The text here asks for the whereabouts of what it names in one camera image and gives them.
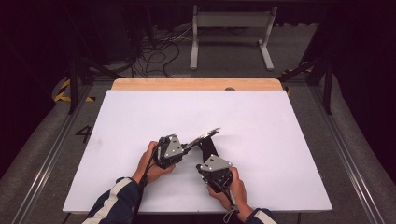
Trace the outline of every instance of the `white board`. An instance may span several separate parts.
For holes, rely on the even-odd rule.
[[[65,212],[88,212],[117,178],[131,176],[149,141],[176,133],[180,143],[212,137],[233,163],[252,207],[331,210],[329,197],[284,91],[108,91],[69,194]],[[221,213],[192,150],[173,173],[145,188],[140,213]]]

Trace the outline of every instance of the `sleeve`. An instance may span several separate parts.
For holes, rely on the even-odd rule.
[[[276,224],[275,218],[270,210],[256,208],[247,218],[246,224]]]
[[[113,189],[98,198],[83,224],[127,223],[139,200],[139,187],[129,177],[117,180]]]

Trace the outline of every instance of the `wooden edge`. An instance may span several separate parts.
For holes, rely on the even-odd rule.
[[[119,78],[113,91],[282,91],[276,78]]]

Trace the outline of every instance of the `human hand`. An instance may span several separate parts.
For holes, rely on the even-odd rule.
[[[140,180],[142,179],[143,174],[145,173],[145,170],[146,170],[146,166],[149,163],[149,159],[152,155],[152,151],[157,145],[158,145],[158,142],[151,141],[148,144],[148,150],[145,153],[143,153],[142,158],[140,158],[139,164],[137,165],[136,172],[132,176],[132,179],[134,181],[136,181],[136,183],[139,183]],[[171,173],[173,171],[173,169],[175,169],[176,166],[173,164],[166,169],[162,169],[162,168],[158,167],[153,160],[151,160],[149,167],[150,168],[148,169],[148,173],[147,173],[148,184],[154,182],[155,180],[160,178],[160,176],[162,176],[162,175]]]
[[[230,167],[230,171],[233,173],[233,183],[230,186],[230,191],[233,192],[233,197],[239,209],[238,218],[245,223],[248,216],[253,212],[253,209],[248,205],[247,192],[244,182],[239,179],[238,170],[235,167]],[[232,209],[230,201],[223,192],[216,193],[209,185],[207,185],[207,189],[209,195],[219,200],[226,210],[229,211]]]

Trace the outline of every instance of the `metal stand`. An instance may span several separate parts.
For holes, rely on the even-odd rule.
[[[266,12],[198,12],[194,6],[192,16],[192,49],[190,70],[198,68],[198,27],[261,27],[265,34],[259,39],[260,50],[268,71],[274,70],[274,65],[268,53],[267,44],[274,24],[277,7]]]

